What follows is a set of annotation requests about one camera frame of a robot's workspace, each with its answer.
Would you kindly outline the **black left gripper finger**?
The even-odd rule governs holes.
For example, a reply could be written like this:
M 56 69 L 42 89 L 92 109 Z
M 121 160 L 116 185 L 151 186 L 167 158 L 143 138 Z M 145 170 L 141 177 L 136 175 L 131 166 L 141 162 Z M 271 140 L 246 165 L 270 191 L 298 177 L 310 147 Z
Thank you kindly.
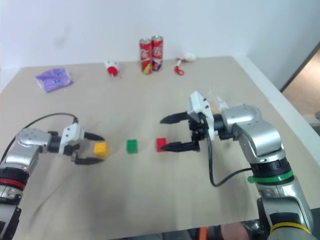
M 103 162 L 103 159 L 96 158 L 96 157 L 86 157 L 86 158 L 80 158 L 76 157 L 74 159 L 74 163 L 76 165 L 94 165 Z
M 88 139 L 88 140 L 104 140 L 104 138 L 102 136 L 99 136 L 97 134 L 90 133 L 90 132 L 85 132 L 84 138 Z

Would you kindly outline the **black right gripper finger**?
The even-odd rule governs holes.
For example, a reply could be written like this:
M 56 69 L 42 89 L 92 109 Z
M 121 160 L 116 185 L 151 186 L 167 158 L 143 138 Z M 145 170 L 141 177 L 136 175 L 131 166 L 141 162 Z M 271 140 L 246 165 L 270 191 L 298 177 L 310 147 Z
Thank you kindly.
M 200 151 L 200 146 L 196 142 L 172 142 L 168 143 L 164 146 L 161 147 L 162 150 L 166 152 L 187 152 L 187 151 L 195 151 L 199 152 Z
M 180 113 L 175 113 L 172 115 L 168 115 L 164 117 L 162 120 L 160 120 L 161 124 L 176 124 L 179 123 L 180 121 L 184 121 L 188 119 L 188 114 L 187 112 L 180 112 Z

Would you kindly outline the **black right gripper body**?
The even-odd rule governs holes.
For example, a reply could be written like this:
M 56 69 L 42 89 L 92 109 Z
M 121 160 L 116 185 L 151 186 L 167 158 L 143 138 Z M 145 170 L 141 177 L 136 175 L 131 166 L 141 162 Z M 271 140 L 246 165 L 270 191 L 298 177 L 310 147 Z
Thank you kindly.
M 203 116 L 200 117 L 200 122 L 194 119 L 188 120 L 189 130 L 191 131 L 191 151 L 200 151 L 199 141 L 205 140 L 208 136 L 208 123 Z

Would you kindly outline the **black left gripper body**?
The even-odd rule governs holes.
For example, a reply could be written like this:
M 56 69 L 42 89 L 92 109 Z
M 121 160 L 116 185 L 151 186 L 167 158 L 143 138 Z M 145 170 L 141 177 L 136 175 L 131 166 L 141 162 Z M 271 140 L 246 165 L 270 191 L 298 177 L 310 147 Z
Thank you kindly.
M 71 157 L 72 161 L 75 161 L 78 157 L 78 150 L 80 149 L 80 147 L 81 146 L 79 143 L 75 145 L 68 144 L 64 147 L 64 154 Z

